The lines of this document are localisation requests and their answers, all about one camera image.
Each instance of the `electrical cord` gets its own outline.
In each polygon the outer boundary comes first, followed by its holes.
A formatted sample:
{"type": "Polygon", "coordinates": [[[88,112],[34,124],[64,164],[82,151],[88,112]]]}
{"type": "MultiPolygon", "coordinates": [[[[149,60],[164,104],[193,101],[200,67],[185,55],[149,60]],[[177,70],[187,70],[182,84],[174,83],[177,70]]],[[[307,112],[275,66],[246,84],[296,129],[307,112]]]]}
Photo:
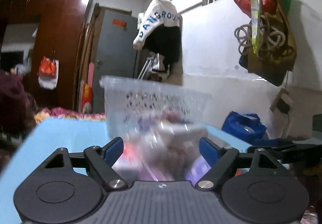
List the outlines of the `electrical cord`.
{"type": "Polygon", "coordinates": [[[288,80],[289,80],[289,71],[286,72],[286,81],[285,81],[285,86],[284,86],[285,89],[287,87],[288,80]]]}
{"type": "Polygon", "coordinates": [[[289,123],[290,123],[289,113],[287,113],[286,115],[287,115],[287,123],[286,123],[286,126],[285,126],[285,128],[283,129],[283,132],[282,132],[282,139],[287,138],[287,132],[289,130],[289,123]]]}

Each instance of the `table surface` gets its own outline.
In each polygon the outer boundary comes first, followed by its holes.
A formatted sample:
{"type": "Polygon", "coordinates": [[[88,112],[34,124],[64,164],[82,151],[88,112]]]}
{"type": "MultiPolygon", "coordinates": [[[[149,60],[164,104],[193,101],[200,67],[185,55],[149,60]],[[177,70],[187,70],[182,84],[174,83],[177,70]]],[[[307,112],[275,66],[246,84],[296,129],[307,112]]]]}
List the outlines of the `table surface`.
{"type": "MultiPolygon", "coordinates": [[[[245,152],[245,143],[219,129],[207,126],[210,134],[228,145],[245,152]]],[[[20,224],[13,204],[13,193],[20,183],[57,148],[82,152],[93,145],[104,146],[109,141],[106,123],[75,119],[48,118],[39,124],[12,157],[0,175],[0,224],[20,224]]],[[[85,174],[84,169],[75,169],[85,174]]]]}

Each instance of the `purple fabric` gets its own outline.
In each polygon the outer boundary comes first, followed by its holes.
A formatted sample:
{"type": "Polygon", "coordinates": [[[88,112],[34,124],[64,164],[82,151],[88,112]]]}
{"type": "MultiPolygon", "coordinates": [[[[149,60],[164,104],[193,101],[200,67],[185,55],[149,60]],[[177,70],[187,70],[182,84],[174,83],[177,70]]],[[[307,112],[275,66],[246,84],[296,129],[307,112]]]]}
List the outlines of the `purple fabric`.
{"type": "Polygon", "coordinates": [[[211,167],[209,164],[200,156],[194,161],[191,169],[186,173],[186,180],[191,181],[192,185],[196,185],[198,180],[200,180],[210,169],[211,167]]]}
{"type": "Polygon", "coordinates": [[[144,166],[138,175],[140,181],[174,181],[173,177],[168,173],[163,173],[157,168],[144,166]]]}
{"type": "Polygon", "coordinates": [[[22,76],[0,70],[0,125],[5,132],[14,134],[24,130],[27,98],[22,76]]]}

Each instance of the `hanging bag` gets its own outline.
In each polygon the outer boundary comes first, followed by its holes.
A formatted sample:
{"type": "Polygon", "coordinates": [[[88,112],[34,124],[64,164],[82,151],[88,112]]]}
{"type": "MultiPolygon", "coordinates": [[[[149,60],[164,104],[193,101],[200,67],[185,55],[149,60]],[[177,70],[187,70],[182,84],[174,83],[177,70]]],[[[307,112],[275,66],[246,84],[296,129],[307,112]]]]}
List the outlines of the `hanging bag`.
{"type": "Polygon", "coordinates": [[[280,86],[287,71],[293,70],[297,48],[287,15],[281,7],[283,0],[276,2],[277,9],[274,15],[264,12],[258,19],[252,16],[251,23],[235,30],[235,37],[239,42],[238,50],[241,54],[239,64],[249,73],[257,74],[273,85],[280,86]]]}
{"type": "Polygon", "coordinates": [[[55,60],[50,60],[45,56],[42,58],[42,61],[39,66],[38,75],[40,76],[48,76],[50,78],[56,77],[57,65],[55,60]]]}

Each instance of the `plastic storage container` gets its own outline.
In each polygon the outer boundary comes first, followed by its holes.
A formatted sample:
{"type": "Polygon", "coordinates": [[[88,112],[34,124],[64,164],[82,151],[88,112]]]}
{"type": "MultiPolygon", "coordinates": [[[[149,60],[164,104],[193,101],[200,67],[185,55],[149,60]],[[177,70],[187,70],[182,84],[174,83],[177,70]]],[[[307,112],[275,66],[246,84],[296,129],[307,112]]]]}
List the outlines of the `plastic storage container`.
{"type": "Polygon", "coordinates": [[[108,136],[138,131],[138,121],[144,113],[176,110],[187,122],[204,122],[204,109],[211,95],[171,84],[103,76],[105,114],[108,136]]]}

